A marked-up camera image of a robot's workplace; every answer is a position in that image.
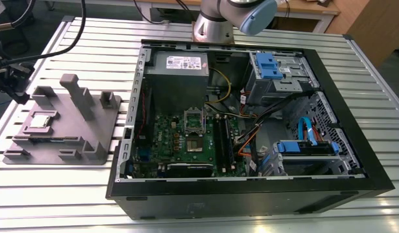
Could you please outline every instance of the black plastic trim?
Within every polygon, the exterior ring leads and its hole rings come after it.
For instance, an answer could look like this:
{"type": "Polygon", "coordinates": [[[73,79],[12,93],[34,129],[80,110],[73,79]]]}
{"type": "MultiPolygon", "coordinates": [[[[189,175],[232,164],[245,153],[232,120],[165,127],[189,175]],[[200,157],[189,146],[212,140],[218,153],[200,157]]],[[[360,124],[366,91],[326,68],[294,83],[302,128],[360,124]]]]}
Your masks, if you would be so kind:
{"type": "Polygon", "coordinates": [[[226,0],[226,2],[229,3],[230,6],[234,6],[237,8],[249,8],[249,7],[253,7],[256,5],[258,5],[264,0],[257,0],[254,2],[250,2],[250,3],[236,3],[230,0],[226,0]]]}
{"type": "Polygon", "coordinates": [[[353,37],[349,34],[342,34],[341,35],[342,38],[345,38],[346,40],[353,40],[353,37]]]}
{"type": "Polygon", "coordinates": [[[210,21],[213,21],[213,22],[225,22],[225,21],[226,21],[224,18],[214,18],[214,17],[212,17],[212,16],[208,16],[202,11],[200,11],[200,15],[201,15],[205,19],[208,19],[208,20],[210,20],[210,21]]]}
{"type": "Polygon", "coordinates": [[[72,22],[74,20],[74,16],[64,16],[61,21],[62,22],[72,22]]]}

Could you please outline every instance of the metal table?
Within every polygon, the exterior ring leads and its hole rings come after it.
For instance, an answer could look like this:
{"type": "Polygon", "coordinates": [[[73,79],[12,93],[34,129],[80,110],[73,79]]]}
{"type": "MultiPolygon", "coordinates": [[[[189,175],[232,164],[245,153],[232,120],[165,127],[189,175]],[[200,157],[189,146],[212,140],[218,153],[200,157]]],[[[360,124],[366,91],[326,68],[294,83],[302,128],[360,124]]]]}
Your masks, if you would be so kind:
{"type": "MultiPolygon", "coordinates": [[[[61,22],[44,53],[68,46],[80,18],[61,22]]],[[[112,151],[122,132],[140,39],[188,41],[190,25],[149,25],[141,21],[90,18],[77,46],[68,54],[36,63],[30,93],[36,85],[58,85],[62,73],[77,74],[81,87],[93,94],[113,90],[121,96],[120,114],[101,166],[5,165],[2,151],[20,129],[26,105],[10,103],[0,120],[0,230],[45,233],[126,232],[394,232],[399,233],[399,99],[388,88],[357,45],[340,35],[264,31],[244,36],[240,44],[316,49],[358,122],[396,189],[376,198],[360,199],[321,214],[132,221],[105,200],[112,151]]]]}

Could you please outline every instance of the blue cable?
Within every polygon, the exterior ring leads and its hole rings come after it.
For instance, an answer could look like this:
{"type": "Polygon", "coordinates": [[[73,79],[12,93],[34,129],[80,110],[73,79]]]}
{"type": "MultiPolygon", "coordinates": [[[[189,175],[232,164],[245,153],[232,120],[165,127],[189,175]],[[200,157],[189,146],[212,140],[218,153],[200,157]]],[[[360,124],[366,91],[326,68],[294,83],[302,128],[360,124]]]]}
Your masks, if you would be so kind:
{"type": "Polygon", "coordinates": [[[304,124],[305,124],[305,127],[306,127],[306,135],[308,135],[308,139],[310,141],[310,144],[313,146],[316,146],[317,142],[316,142],[313,129],[310,128],[310,121],[305,116],[300,117],[300,120],[298,120],[298,125],[297,125],[298,140],[305,140],[305,138],[302,137],[302,125],[304,124]]]}
{"type": "Polygon", "coordinates": [[[5,102],[2,102],[2,103],[0,103],[0,105],[2,105],[2,104],[5,104],[5,103],[8,103],[8,102],[10,102],[12,100],[8,100],[8,101],[5,101],[5,102]]]}

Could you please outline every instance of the blue latch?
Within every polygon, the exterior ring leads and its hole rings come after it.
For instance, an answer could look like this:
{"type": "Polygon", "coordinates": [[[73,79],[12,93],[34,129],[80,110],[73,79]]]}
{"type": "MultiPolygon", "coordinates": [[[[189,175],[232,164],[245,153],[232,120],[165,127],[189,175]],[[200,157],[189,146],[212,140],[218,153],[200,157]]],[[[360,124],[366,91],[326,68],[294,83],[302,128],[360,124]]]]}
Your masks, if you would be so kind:
{"type": "Polygon", "coordinates": [[[285,152],[300,152],[297,142],[281,142],[284,145],[285,152]]]}
{"type": "Polygon", "coordinates": [[[338,153],[338,145],[337,145],[337,143],[332,142],[330,143],[330,147],[333,149],[334,154],[337,154],[338,153]]]}
{"type": "Polygon", "coordinates": [[[300,152],[300,147],[297,142],[278,142],[277,143],[278,152],[300,152]]]}
{"type": "Polygon", "coordinates": [[[256,62],[262,79],[281,79],[282,74],[278,71],[278,64],[270,53],[256,53],[256,62]]]}

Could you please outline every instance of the computer case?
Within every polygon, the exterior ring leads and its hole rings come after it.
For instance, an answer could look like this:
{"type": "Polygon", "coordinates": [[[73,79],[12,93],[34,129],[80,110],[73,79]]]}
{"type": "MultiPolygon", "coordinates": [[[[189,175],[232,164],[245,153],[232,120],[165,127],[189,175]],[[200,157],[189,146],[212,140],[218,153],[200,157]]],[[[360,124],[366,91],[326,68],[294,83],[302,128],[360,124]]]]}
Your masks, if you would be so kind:
{"type": "MultiPolygon", "coordinates": [[[[168,88],[169,90],[164,91],[172,95],[172,87],[168,86],[168,88]]],[[[197,164],[202,164],[204,159],[194,162],[197,160],[196,156],[193,158],[189,159],[188,166],[190,165],[197,169],[197,164]]],[[[262,159],[257,160],[261,167],[262,162],[262,159]]],[[[353,199],[373,197],[392,189],[390,180],[314,50],[196,42],[141,41],[122,139],[113,155],[105,195],[106,199],[116,201],[132,219],[320,213],[353,199]],[[297,91],[300,92],[310,90],[310,96],[293,99],[278,111],[280,113],[272,114],[261,124],[253,147],[260,148],[258,153],[264,154],[262,158],[270,155],[266,160],[278,164],[274,161],[272,154],[274,151],[272,149],[278,150],[276,145],[282,140],[292,143],[301,142],[297,135],[297,122],[304,117],[314,119],[322,141],[330,145],[334,143],[333,148],[337,145],[336,154],[324,158],[316,166],[312,166],[313,163],[309,161],[312,157],[308,157],[306,163],[297,162],[297,166],[281,167],[281,175],[273,175],[272,173],[264,176],[258,169],[252,171],[252,157],[237,157],[236,155],[236,129],[241,133],[249,125],[246,123],[249,119],[234,118],[221,113],[210,113],[210,107],[197,109],[197,100],[192,100],[194,108],[185,110],[202,111],[204,114],[202,125],[197,123],[197,126],[204,127],[202,131],[194,132],[194,137],[202,137],[204,143],[202,149],[200,148],[201,154],[198,153],[197,156],[210,151],[218,151],[212,150],[212,146],[217,142],[209,141],[206,138],[212,137],[209,131],[216,133],[220,131],[216,129],[218,124],[216,122],[228,122],[224,128],[228,129],[228,135],[224,134],[224,136],[232,141],[232,147],[226,151],[233,151],[234,161],[230,163],[232,167],[228,166],[225,169],[232,170],[220,170],[217,163],[209,158],[206,164],[214,165],[213,172],[210,171],[212,175],[196,172],[186,172],[178,177],[168,175],[168,165],[174,165],[188,158],[182,157],[180,159],[178,154],[188,154],[189,156],[193,154],[193,150],[189,150],[192,141],[186,143],[186,140],[192,138],[188,134],[190,132],[185,134],[186,131],[182,128],[182,121],[190,121],[182,117],[184,112],[174,111],[173,115],[154,116],[154,122],[158,126],[154,126],[154,135],[148,142],[152,149],[138,147],[136,143],[140,140],[137,135],[141,131],[140,128],[152,127],[153,125],[146,126],[142,124],[142,120],[136,119],[142,117],[142,109],[146,108],[142,106],[142,93],[146,91],[142,87],[149,85],[141,84],[154,81],[154,77],[145,77],[144,71],[154,65],[150,63],[154,54],[164,52],[181,54],[181,57],[184,53],[188,54],[186,57],[193,57],[194,54],[202,56],[204,53],[208,55],[205,61],[204,59],[200,61],[201,69],[209,69],[209,79],[204,78],[208,82],[205,106],[214,100],[214,96],[220,95],[218,97],[221,97],[224,96],[222,93],[226,92],[228,87],[218,76],[218,72],[229,77],[232,94],[226,98],[226,108],[217,106],[218,108],[214,111],[228,112],[229,110],[236,113],[241,109],[249,115],[260,115],[266,106],[293,92],[280,91],[280,88],[284,87],[282,84],[290,85],[292,88],[298,85],[300,90],[297,91]],[[273,64],[261,65],[253,61],[260,53],[268,53],[273,56],[273,64]],[[284,61],[286,59],[298,60],[298,63],[284,61]],[[274,72],[280,71],[281,76],[274,73],[266,83],[261,80],[257,85],[253,85],[254,80],[262,77],[264,72],[261,70],[266,68],[273,69],[274,72]],[[256,89],[261,86],[265,88],[264,96],[268,97],[264,103],[258,101],[260,99],[254,95],[256,89]],[[241,97],[234,96],[233,92],[246,93],[253,98],[242,100],[241,97]],[[169,142],[173,143],[174,141],[174,144],[169,147],[164,146],[162,142],[166,140],[166,135],[172,137],[169,142]],[[176,141],[181,141],[180,148],[177,148],[176,141]],[[150,166],[152,170],[141,170],[140,164],[150,166]],[[241,165],[244,165],[242,170],[236,172],[241,165]],[[305,165],[309,165],[310,168],[314,167],[314,171],[308,171],[305,165]]]]}

